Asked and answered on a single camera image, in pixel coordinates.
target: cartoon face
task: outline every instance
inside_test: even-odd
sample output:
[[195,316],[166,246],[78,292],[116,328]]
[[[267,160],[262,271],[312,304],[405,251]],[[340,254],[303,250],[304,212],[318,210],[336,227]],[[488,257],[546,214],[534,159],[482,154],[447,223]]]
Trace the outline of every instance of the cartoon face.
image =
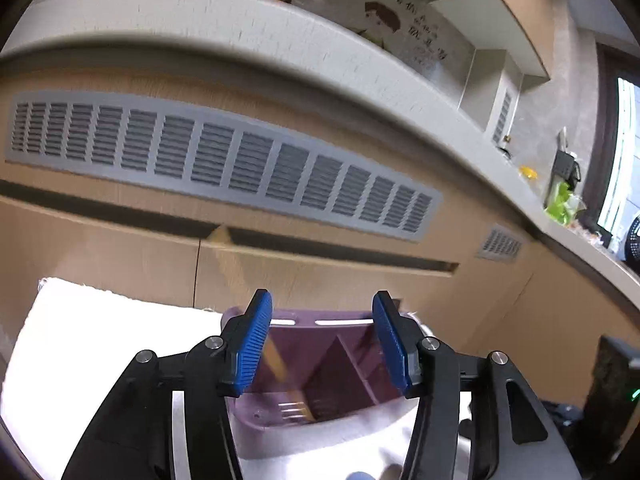
[[392,9],[380,2],[365,3],[367,32],[387,36],[400,29],[400,19]]

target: wooden panel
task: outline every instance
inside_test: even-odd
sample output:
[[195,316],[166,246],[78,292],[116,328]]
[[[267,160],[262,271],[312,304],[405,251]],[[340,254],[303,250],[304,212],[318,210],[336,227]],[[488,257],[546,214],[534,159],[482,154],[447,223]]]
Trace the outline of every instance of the wooden panel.
[[402,299],[405,310],[416,310],[449,279],[446,272],[402,272],[269,251],[236,253],[203,242],[195,306],[219,312],[232,305],[244,307],[256,288],[266,288],[275,308],[369,311],[373,295],[389,290]]
[[94,200],[226,224],[263,232],[310,238],[378,251],[450,262],[465,260],[478,250],[493,222],[514,226],[516,215],[475,177],[417,139],[386,126],[385,140],[332,123],[331,110],[322,117],[227,86],[176,76],[116,68],[38,70],[0,78],[0,128],[8,123],[14,93],[36,89],[91,89],[181,100],[229,110],[309,134],[360,153],[441,191],[444,202],[420,243],[396,240],[309,220],[252,210],[160,190],[145,189],[71,173],[0,162],[0,178]]
[[11,345],[49,276],[137,300],[193,306],[198,241],[0,197],[0,326]]
[[520,23],[549,77],[554,63],[554,7],[552,0],[503,0]]
[[486,333],[513,306],[537,257],[538,246],[526,244],[515,262],[471,257],[447,273],[389,270],[203,242],[195,306],[217,311],[246,306],[256,288],[267,288],[276,308],[369,311],[373,295],[388,290],[402,300],[404,311],[416,312],[450,346],[473,353],[482,349]]
[[640,347],[640,332],[587,278],[540,250],[532,279],[477,350],[506,352],[539,397],[581,406],[600,336]]

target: metal screw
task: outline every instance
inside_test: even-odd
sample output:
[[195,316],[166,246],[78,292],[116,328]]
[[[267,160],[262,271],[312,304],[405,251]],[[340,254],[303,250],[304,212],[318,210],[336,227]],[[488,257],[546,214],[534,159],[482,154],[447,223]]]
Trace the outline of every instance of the metal screw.
[[148,363],[151,361],[151,358],[154,356],[154,353],[151,350],[141,350],[136,354],[136,361],[139,363]]
[[491,361],[499,365],[505,365],[509,362],[509,358],[507,354],[503,354],[502,352],[493,352],[491,354]]
[[425,337],[422,340],[422,348],[425,350],[437,350],[440,342],[434,337]]
[[206,346],[207,348],[210,348],[212,350],[215,350],[217,348],[220,348],[224,343],[225,343],[224,339],[222,339],[221,337],[219,337],[217,335],[213,335],[213,336],[207,338],[207,340],[204,342],[204,346]]

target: kitchen counter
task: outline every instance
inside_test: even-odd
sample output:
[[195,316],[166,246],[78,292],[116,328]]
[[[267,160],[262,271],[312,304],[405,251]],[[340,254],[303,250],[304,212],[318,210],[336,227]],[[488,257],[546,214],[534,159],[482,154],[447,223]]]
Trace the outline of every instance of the kitchen counter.
[[640,310],[640,283],[632,273],[548,218],[516,168],[482,138],[457,103],[356,34],[273,0],[47,0],[25,12],[0,59],[105,38],[257,64],[375,110],[488,183],[540,233],[575,254]]

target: small vent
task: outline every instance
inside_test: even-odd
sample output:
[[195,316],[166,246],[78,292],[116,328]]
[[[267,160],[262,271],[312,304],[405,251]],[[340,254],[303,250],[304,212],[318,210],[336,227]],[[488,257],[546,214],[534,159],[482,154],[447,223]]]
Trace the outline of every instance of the small vent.
[[399,227],[404,220],[406,210],[411,203],[411,199],[414,197],[415,190],[408,188],[407,186],[400,186],[393,201],[391,207],[386,213],[384,225],[389,227]]
[[164,118],[156,156],[156,174],[182,178],[193,124],[184,117],[167,115]]
[[42,134],[44,132],[44,114],[47,110],[45,103],[31,105],[29,115],[29,127],[27,129],[27,152],[40,153],[42,146]]
[[404,223],[403,229],[410,233],[415,233],[420,228],[424,216],[427,214],[427,209],[431,203],[431,197],[426,196],[424,193],[420,193],[416,199],[414,206],[409,213],[409,216]]
[[62,155],[62,137],[65,133],[66,103],[52,103],[49,107],[47,131],[44,137],[46,155]]
[[511,99],[511,94],[507,92],[504,95],[504,101],[502,101],[502,108],[500,109],[498,123],[495,125],[493,136],[494,142],[500,142],[502,140],[502,133],[504,132],[504,127],[507,125],[507,117],[509,115],[509,109],[511,108]]
[[522,241],[507,228],[495,225],[478,253],[487,260],[514,260],[520,252]]
[[256,193],[260,187],[264,167],[271,151],[273,140],[255,134],[242,134],[229,189]]
[[191,170],[191,180],[211,186],[220,185],[233,136],[231,128],[204,123]]
[[94,147],[91,161],[97,164],[113,166],[118,143],[118,132],[122,121],[122,108],[101,106],[95,123]]
[[301,204],[315,209],[326,208],[341,167],[342,163],[339,160],[318,155],[309,182],[306,183]]
[[371,174],[356,166],[350,166],[344,176],[340,192],[335,199],[334,213],[353,216],[362,198],[362,193]]
[[66,140],[66,158],[84,160],[93,112],[94,107],[92,105],[72,105],[69,135]]
[[442,201],[357,153],[213,108],[56,90],[22,92],[11,106],[5,160],[12,162],[403,240],[420,240]]
[[19,103],[15,107],[14,131],[11,136],[11,149],[14,152],[24,150],[24,137],[27,127],[27,114],[29,113],[28,103]]
[[157,117],[158,114],[154,112],[143,112],[142,110],[129,112],[127,133],[124,137],[124,147],[122,149],[121,166],[123,168],[146,171]]
[[280,147],[266,195],[284,202],[293,202],[308,158],[308,150],[283,144]]
[[377,176],[373,182],[373,187],[369,192],[367,201],[364,204],[362,213],[360,213],[360,218],[367,222],[378,222],[393,188],[394,183],[392,181]]

